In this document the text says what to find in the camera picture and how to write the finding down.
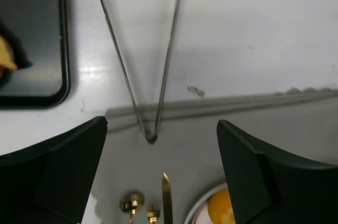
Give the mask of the metal left gripper tong finger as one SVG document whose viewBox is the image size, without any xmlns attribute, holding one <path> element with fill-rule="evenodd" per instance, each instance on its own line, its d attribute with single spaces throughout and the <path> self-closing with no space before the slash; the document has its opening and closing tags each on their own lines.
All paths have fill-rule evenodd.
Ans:
<svg viewBox="0 0 338 224">
<path fill-rule="evenodd" d="M 138 106 L 137 106 L 137 103 L 136 103 L 136 100 L 135 100 L 135 97 L 134 97 L 134 94 L 133 94 L 133 91 L 132 91 L 132 87 L 131 87 L 130 81 L 128 79 L 127 71 L 126 71 L 122 56 L 121 56 L 120 48 L 118 46 L 116 35 L 114 33 L 114 29 L 113 29 L 112 22 L 111 22 L 111 19 L 110 19 L 110 16 L 109 16 L 107 4 L 106 4 L 105 0 L 100 0 L 100 3 L 101 3 L 102 10 L 104 12 L 104 15 L 105 15 L 105 20 L 106 20 L 106 23 L 107 23 L 107 26 L 108 26 L 108 31 L 110 33 L 111 40 L 113 42 L 113 45 L 114 45 L 114 48 L 115 48 L 115 51 L 116 51 L 116 54 L 117 54 L 117 58 L 119 60 L 120 67 L 121 67 L 122 72 L 123 72 L 126 87 L 128 89 L 128 93 L 129 93 L 130 100 L 131 100 L 132 105 L 133 105 L 133 109 L 134 109 L 138 124 L 140 126 L 140 129 L 142 131 L 144 138 L 147 140 L 148 143 L 151 144 L 152 143 L 152 135 L 149 135 L 149 133 L 151 131 L 147 130 L 145 128 L 143 122 L 142 122 L 142 119 L 141 119 L 141 116 L 140 116 L 140 113 L 139 113 L 139 110 L 138 110 Z"/>
</svg>

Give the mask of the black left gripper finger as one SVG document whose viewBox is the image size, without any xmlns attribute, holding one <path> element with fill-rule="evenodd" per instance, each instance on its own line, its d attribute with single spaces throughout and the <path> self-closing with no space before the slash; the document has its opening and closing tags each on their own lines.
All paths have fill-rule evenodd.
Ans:
<svg viewBox="0 0 338 224">
<path fill-rule="evenodd" d="M 81 223 L 107 134 L 95 117 L 1 156 L 1 223 Z"/>
<path fill-rule="evenodd" d="M 220 120 L 236 223 L 337 223 L 337 166 L 287 152 Z"/>
</svg>

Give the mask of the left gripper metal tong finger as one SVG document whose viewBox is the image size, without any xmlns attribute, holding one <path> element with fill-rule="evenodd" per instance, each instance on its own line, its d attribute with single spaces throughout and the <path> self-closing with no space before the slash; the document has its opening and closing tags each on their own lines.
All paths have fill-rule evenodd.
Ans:
<svg viewBox="0 0 338 224">
<path fill-rule="evenodd" d="M 170 39 L 168 42 L 168 47 L 167 47 L 167 52 L 166 52 L 166 60 L 165 60 L 165 66 L 164 66 L 164 71 L 163 71 L 161 90 L 160 90 L 156 118 L 155 118 L 155 123 L 154 123 L 154 132 L 150 138 L 151 144 L 154 144 L 156 140 L 158 139 L 158 131 L 159 131 L 159 126 L 160 126 L 161 117 L 162 117 L 162 109 L 164 105 L 164 97 L 165 97 L 168 73 L 169 73 L 169 68 L 170 68 L 170 60 L 171 60 L 173 46 L 174 46 L 175 31 L 176 31 L 176 25 L 177 25 L 177 18 L 179 14 L 180 1 L 181 0 L 175 0 L 175 4 L 174 4 L 172 26 L 171 26 L 171 31 L 170 31 Z"/>
</svg>

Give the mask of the orange glazed donut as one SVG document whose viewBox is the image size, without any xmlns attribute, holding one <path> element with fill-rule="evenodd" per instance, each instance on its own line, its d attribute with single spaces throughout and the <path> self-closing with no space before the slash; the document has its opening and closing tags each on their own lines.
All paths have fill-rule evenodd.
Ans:
<svg viewBox="0 0 338 224">
<path fill-rule="evenodd" d="M 215 224 L 235 224 L 229 190 L 222 189 L 208 200 L 208 215 Z"/>
</svg>

